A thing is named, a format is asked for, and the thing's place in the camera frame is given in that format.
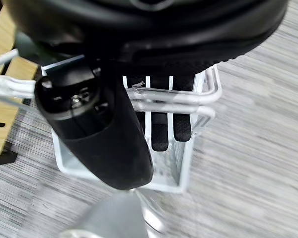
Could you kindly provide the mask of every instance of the wooden slat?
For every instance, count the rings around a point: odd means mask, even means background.
[[[0,12],[0,55],[12,49],[14,42],[14,31],[15,25],[8,15],[7,10],[3,7]],[[36,72],[36,68],[37,65],[17,57],[11,61],[6,75],[18,79],[31,80]],[[0,122],[5,123],[4,127],[0,127],[0,154],[12,127],[17,111],[17,107],[0,102]]]
[[[14,43],[15,24],[5,7],[0,12],[0,55],[12,49]]]
[[[6,75],[25,80],[31,80],[34,77],[36,68],[37,65],[25,59],[15,58],[12,60]],[[17,111],[17,107],[0,102],[0,122],[5,123],[5,127],[0,127],[0,153],[10,132]]]

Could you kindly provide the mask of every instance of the white wire basket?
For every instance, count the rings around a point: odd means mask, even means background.
[[[169,90],[172,90],[172,82],[173,77],[171,76],[169,80]],[[146,88],[151,91],[149,89],[150,77],[148,76],[146,78]],[[174,91],[168,90],[159,91],[162,93],[174,93]],[[179,95],[181,93],[186,94],[187,92],[178,91],[177,94]],[[197,97],[212,97],[213,99],[210,102],[220,98],[222,88],[216,65],[196,74],[193,91],[190,93]],[[151,101],[148,104],[146,104],[146,102],[142,104],[136,102],[137,101],[132,100],[136,111],[150,111],[146,112],[145,117],[145,138],[149,146],[154,167],[152,181],[142,188],[170,193],[184,192],[189,182],[190,164],[195,137],[201,133],[201,129],[214,118],[214,110],[209,107],[200,106],[197,102],[193,102],[193,104],[190,105],[181,105],[171,104],[169,101],[163,104],[157,103],[159,104],[158,106],[155,106],[155,103]],[[156,152],[151,147],[151,111],[167,112],[169,146],[164,152]],[[179,142],[174,139],[172,113],[177,113],[178,111],[190,114],[192,136],[188,142]],[[57,166],[61,172],[79,178],[99,180],[70,152],[53,131],[52,137]]]
[[[13,50],[0,56],[0,64],[18,55]],[[67,59],[55,64],[42,67],[42,74],[56,66],[78,60],[83,56]],[[125,88],[127,79],[123,77]],[[16,103],[8,97],[34,98],[35,81],[25,81],[9,76],[0,76],[0,100],[29,110],[22,104]],[[169,90],[153,89],[150,87],[150,77],[146,77],[146,87],[132,87],[126,89],[132,105],[136,111],[146,112],[145,138],[153,160],[154,174],[152,181],[143,188],[163,192],[181,193],[189,182],[189,171],[195,137],[201,133],[214,117],[212,108],[204,106],[218,100],[222,95],[222,88],[217,66],[214,65],[198,73],[194,78],[193,90],[172,90],[173,77],[169,78]],[[151,112],[167,113],[168,117],[168,149],[156,152],[151,147]],[[179,142],[173,135],[173,113],[189,114],[192,136],[188,142]],[[56,162],[61,172],[84,179],[99,180],[90,172],[59,140],[52,131]]]

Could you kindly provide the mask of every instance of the white metal bar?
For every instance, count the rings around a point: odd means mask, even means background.
[[[198,114],[215,117],[215,111],[210,107],[184,104],[170,104],[162,102],[131,101],[135,111],[156,113]]]
[[[203,85],[205,84],[205,72],[202,71],[194,76],[194,83],[192,91],[195,93],[202,93]]]
[[[34,96],[33,80],[19,80],[9,76],[0,76],[0,96],[33,98]]]
[[[214,90],[196,93],[189,91],[175,91],[152,88],[127,89],[130,100],[154,100],[167,103],[204,105],[217,101],[222,95],[222,87],[216,65],[205,70],[206,78],[214,83]]]
[[[47,70],[49,70],[51,68],[60,66],[62,64],[70,63],[70,62],[73,62],[75,60],[80,60],[82,58],[84,58],[84,55],[75,56],[75,57],[72,57],[72,58],[69,58],[69,59],[65,59],[65,60],[60,61],[60,62],[57,62],[57,63],[49,64],[49,65],[46,65],[46,66],[42,66],[42,71],[47,71]]]
[[[17,49],[13,49],[5,54],[0,55],[0,65],[11,61],[14,57],[18,56],[19,52]]]
[[[123,84],[124,84],[124,88],[128,88],[127,77],[126,76],[123,76]]]

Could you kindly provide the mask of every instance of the gray carpet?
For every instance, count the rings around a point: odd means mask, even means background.
[[[223,97],[196,140],[191,182],[160,194],[167,237],[298,238],[298,0],[279,30],[219,64]],[[0,238],[54,238],[114,190],[59,172],[50,128],[20,112],[0,166]]]

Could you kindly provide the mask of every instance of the black rubber grip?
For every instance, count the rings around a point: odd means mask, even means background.
[[[150,76],[150,87],[169,89],[168,76]],[[151,113],[151,146],[154,151],[168,149],[168,115],[167,113]]]
[[[174,76],[173,90],[192,91],[194,75]],[[173,134],[174,139],[180,142],[187,142],[191,138],[190,115],[173,114]]]

